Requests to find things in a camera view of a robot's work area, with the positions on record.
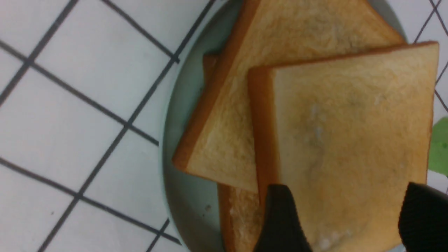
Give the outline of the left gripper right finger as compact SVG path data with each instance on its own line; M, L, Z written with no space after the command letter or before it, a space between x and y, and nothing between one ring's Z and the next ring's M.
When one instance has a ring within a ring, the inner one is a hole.
M447 194L426 184L410 182L400 211L398 230L408 252L446 252Z

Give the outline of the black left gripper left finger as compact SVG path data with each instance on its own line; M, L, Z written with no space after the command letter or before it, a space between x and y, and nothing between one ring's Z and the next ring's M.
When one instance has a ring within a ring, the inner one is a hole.
M264 222L255 252L311 252L295 202L286 185L267 187Z

